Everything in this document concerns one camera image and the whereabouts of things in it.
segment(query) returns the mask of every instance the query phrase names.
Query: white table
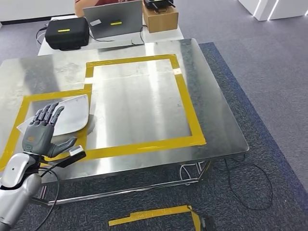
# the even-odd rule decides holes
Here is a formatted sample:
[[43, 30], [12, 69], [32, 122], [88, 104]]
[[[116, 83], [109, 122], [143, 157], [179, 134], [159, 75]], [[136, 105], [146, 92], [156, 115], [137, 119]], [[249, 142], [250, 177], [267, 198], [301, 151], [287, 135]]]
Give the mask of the white table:
[[[75, 15], [60, 16], [60, 17], [53, 17], [51, 18], [51, 20], [54, 20], [54, 19], [61, 20], [61, 19], [75, 18], [75, 17], [76, 17]], [[145, 43], [183, 39], [182, 32], [179, 26], [177, 26], [177, 30], [162, 31], [162, 32], [151, 33], [151, 34], [149, 33], [146, 27], [143, 27], [142, 31], [142, 37]], [[100, 49], [100, 48], [109, 48], [109, 47], [128, 46], [128, 45], [131, 45], [132, 42], [134, 44], [141, 44], [142, 43], [139, 32], [125, 34], [125, 35], [117, 35], [117, 36], [112, 36], [112, 37], [106, 37], [106, 38], [100, 38], [98, 40], [114, 40], [114, 41], [113, 42], [99, 42], [99, 41], [96, 41], [90, 37], [88, 45], [82, 47], [81, 49], [79, 49], [79, 51]], [[54, 54], [54, 53], [59, 53], [59, 52], [63, 52], [63, 51], [54, 50], [51, 48], [44, 38], [38, 55], [39, 56], [48, 55], [48, 54]]]

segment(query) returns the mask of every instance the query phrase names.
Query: white furniture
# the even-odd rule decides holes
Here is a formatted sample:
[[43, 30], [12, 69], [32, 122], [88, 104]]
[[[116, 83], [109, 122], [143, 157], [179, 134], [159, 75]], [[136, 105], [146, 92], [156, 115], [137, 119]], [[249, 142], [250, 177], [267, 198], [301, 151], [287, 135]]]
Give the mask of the white furniture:
[[[68, 18], [75, 18], [76, 16], [61, 16], [61, 17], [53, 17], [51, 20], [54, 19], [68, 19]], [[169, 40], [178, 40], [183, 39], [181, 30], [177, 26], [177, 30], [168, 30], [162, 31], [157, 33], [149, 33], [146, 27], [144, 27], [141, 33], [143, 41], [146, 43], [148, 42], [159, 42], [159, 41], [169, 41]], [[141, 44], [140, 34], [139, 32], [131, 33], [131, 34], [125, 34], [125, 35], [118, 35], [112, 36], [106, 38], [99, 38], [98, 40], [113, 40], [112, 42], [103, 42], [103, 41], [97, 41], [90, 37], [88, 46], [82, 47], [80, 50], [91, 50], [91, 49], [100, 49], [100, 48], [109, 48], [109, 47], [119, 47], [119, 46], [128, 46], [134, 44]], [[44, 39], [42, 43], [41, 48], [39, 49], [39, 56], [40, 55], [47, 55], [47, 54], [54, 54], [62, 52], [60, 50], [54, 50], [51, 48], [46, 41]]]
[[74, 0], [0, 0], [0, 22], [75, 13]]
[[303, 16], [308, 0], [239, 0], [258, 21]]

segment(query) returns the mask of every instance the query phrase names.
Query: white wall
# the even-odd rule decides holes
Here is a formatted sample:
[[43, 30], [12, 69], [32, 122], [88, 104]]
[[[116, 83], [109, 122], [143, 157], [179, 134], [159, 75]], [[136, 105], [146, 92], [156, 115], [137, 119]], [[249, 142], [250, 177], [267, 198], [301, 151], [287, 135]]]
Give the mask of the white wall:
[[308, 0], [279, 0], [270, 19], [302, 16], [308, 9]]
[[0, 0], [0, 22], [74, 12], [74, 0]]
[[[267, 20], [277, 0], [239, 0], [259, 21]], [[279, 0], [270, 19], [289, 18], [304, 15], [308, 9], [308, 0]]]
[[246, 8], [249, 13], [254, 14], [259, 3], [259, 0], [239, 0], [242, 5]]

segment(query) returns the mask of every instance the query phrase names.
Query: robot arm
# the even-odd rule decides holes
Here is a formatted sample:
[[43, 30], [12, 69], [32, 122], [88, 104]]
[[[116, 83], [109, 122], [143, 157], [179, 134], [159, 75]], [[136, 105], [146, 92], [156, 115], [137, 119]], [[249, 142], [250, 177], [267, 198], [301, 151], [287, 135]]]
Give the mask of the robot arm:
[[72, 147], [76, 138], [72, 137], [61, 144], [51, 143], [54, 126], [64, 109], [54, 103], [39, 110], [26, 130], [22, 146], [23, 153], [12, 156], [4, 170], [0, 180], [0, 231], [12, 229], [23, 212], [29, 200], [42, 186], [39, 174], [40, 163], [55, 167], [66, 167], [85, 157], [81, 146], [69, 151], [70, 155], [63, 159], [47, 162], [46, 157], [56, 157]]

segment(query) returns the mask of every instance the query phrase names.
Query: metal table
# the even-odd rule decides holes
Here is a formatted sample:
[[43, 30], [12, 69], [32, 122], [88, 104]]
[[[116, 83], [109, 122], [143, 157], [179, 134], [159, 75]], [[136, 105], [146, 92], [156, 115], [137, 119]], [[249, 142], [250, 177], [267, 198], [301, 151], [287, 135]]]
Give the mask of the metal table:
[[[90, 116], [85, 129], [75, 135], [88, 156], [65, 169], [56, 168], [61, 180], [210, 161], [249, 149], [194, 39], [6, 60], [0, 67], [0, 79], [2, 168], [12, 153], [21, 151], [22, 136], [15, 128], [19, 122], [47, 103], [79, 94], [88, 95]], [[199, 167], [200, 174], [191, 180], [57, 204], [198, 182], [209, 163]], [[56, 180], [49, 175], [43, 183]]]

